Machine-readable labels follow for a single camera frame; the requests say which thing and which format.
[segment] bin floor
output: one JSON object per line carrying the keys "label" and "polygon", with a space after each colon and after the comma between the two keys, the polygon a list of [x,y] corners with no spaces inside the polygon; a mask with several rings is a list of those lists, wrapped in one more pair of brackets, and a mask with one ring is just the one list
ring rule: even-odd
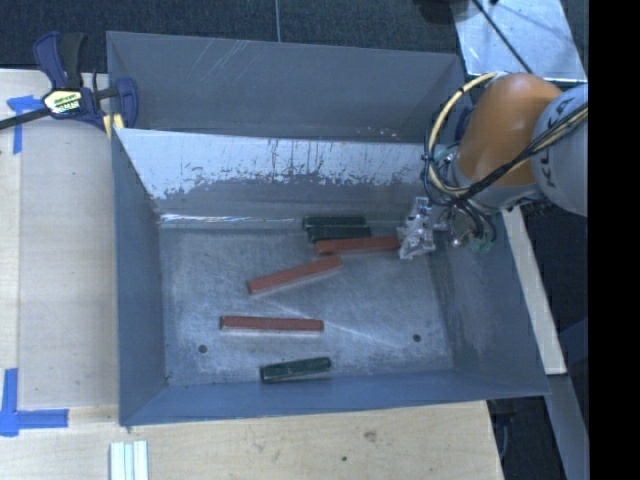
{"label": "bin floor", "polygon": [[[424,256],[345,255],[338,271],[249,295],[247,281],[314,259],[302,230],[169,228],[160,246],[169,384],[258,381],[262,365],[318,356],[331,358],[332,376],[453,366]],[[223,315],[317,318],[325,330],[221,331]]]}

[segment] clamp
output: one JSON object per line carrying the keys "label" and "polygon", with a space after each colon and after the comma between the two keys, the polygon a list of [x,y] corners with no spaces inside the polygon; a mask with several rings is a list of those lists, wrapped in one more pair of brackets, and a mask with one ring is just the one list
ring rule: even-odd
{"label": "clamp", "polygon": [[93,90],[83,86],[78,60],[85,39],[82,33],[49,32],[36,41],[33,48],[36,63],[49,78],[51,91],[42,97],[43,108],[0,121],[0,130],[51,116],[87,123],[109,134],[111,116],[100,108],[100,101],[113,97],[120,101],[119,121],[125,127],[135,124],[138,93],[133,79],[119,78],[115,87],[99,91],[94,73]]}

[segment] blue tape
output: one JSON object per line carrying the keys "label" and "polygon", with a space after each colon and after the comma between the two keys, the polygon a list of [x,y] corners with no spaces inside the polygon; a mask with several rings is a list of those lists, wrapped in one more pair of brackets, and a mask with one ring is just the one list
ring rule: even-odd
{"label": "blue tape", "polygon": [[[7,105],[11,107],[11,109],[16,113],[16,115],[20,115],[23,112],[29,112],[31,110],[40,110],[44,108],[42,101],[38,98],[34,98],[33,96],[20,96],[18,98],[9,98],[7,100]],[[22,151],[22,125],[19,124],[16,126],[16,129],[13,133],[13,154],[17,155]]]}
{"label": "blue tape", "polygon": [[20,430],[33,428],[65,428],[69,409],[18,411],[18,369],[4,372],[2,408],[0,409],[0,436],[16,437]]}

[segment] black floor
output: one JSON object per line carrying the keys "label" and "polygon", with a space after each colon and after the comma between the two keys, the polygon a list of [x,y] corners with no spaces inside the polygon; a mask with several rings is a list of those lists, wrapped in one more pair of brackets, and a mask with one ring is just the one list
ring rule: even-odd
{"label": "black floor", "polygon": [[[589,0],[561,2],[588,73]],[[0,0],[0,13],[0,67],[35,69],[33,43],[52,30],[88,35],[86,72],[106,72],[107,30],[458,52],[443,0]],[[560,210],[526,220],[562,334],[587,316],[587,221]],[[587,425],[588,371],[588,360],[571,368]],[[506,479],[563,480],[543,400],[513,407]]]}

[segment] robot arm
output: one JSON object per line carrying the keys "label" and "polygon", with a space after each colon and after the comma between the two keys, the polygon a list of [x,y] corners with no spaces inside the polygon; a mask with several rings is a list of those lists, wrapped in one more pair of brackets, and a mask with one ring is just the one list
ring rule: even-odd
{"label": "robot arm", "polygon": [[[457,144],[438,144],[455,103],[486,84]],[[482,75],[444,105],[425,138],[426,197],[398,232],[401,258],[433,250],[432,232],[482,249],[504,209],[548,201],[587,216],[588,85],[562,92],[525,73]]]}

